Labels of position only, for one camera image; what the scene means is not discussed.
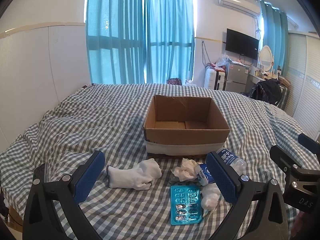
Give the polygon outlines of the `person's right hand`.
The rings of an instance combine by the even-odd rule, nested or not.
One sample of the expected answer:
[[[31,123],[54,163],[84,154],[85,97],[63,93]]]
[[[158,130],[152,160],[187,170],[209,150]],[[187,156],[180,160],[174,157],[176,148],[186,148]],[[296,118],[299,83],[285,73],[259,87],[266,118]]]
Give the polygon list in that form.
[[[303,228],[304,224],[308,223],[311,218],[310,214],[300,211],[291,228],[291,237],[295,237],[295,235]]]

